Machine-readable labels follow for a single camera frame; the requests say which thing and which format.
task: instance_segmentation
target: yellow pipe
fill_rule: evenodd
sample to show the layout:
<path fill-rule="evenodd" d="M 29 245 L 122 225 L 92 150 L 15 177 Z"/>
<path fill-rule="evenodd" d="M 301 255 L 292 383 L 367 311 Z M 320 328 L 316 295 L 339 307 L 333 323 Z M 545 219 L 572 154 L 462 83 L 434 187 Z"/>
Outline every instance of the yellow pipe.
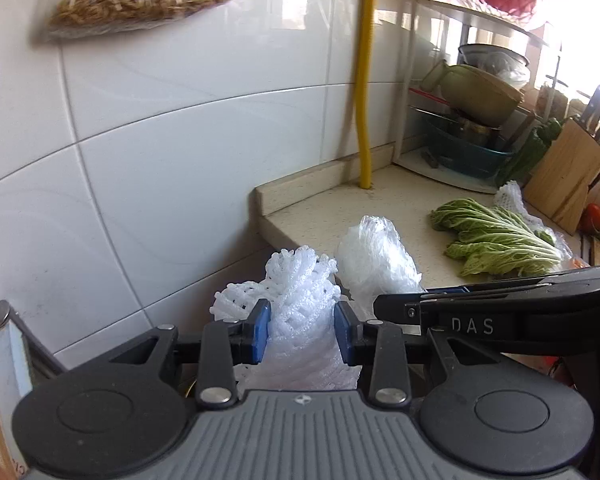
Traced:
<path fill-rule="evenodd" d="M 362 0 L 358 58 L 356 59 L 356 85 L 354 88 L 356 130 L 358 131 L 358 150 L 360 151 L 359 186 L 362 189 L 369 189 L 371 187 L 371 150 L 369 148 L 369 138 L 366 130 L 366 95 L 371 65 L 373 20 L 374 0 Z"/>

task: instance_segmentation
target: white tile wall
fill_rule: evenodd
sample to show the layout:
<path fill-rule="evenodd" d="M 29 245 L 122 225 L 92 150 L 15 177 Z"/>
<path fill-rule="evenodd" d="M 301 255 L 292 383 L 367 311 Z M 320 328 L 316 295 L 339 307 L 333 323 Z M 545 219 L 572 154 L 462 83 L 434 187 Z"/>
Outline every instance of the white tile wall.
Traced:
<path fill-rule="evenodd" d="M 66 148 L 0 181 L 0 300 L 51 352 L 140 308 Z"/>
<path fill-rule="evenodd" d="M 0 0 L 0 300 L 74 366 L 149 319 L 196 330 L 216 290 L 260 279 L 253 188 L 357 151 L 358 4 L 233 0 L 59 48 L 31 40 L 38 0 Z M 374 33 L 378 145 L 406 32 Z"/>
<path fill-rule="evenodd" d="M 253 188 L 320 163 L 323 86 L 186 108 L 85 140 L 104 222 L 144 305 L 262 246 Z"/>
<path fill-rule="evenodd" d="M 0 178 L 72 142 L 59 49 L 32 44 L 37 0 L 0 0 Z"/>

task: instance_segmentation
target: wooden knife block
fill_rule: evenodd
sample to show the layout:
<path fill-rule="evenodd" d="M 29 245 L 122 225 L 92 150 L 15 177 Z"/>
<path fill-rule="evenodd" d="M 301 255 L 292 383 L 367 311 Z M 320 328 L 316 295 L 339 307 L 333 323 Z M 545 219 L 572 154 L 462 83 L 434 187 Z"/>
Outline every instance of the wooden knife block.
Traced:
<path fill-rule="evenodd" d="M 526 184 L 524 199 L 569 234 L 587 202 L 589 184 L 600 171 L 600 145 L 569 119 Z"/>

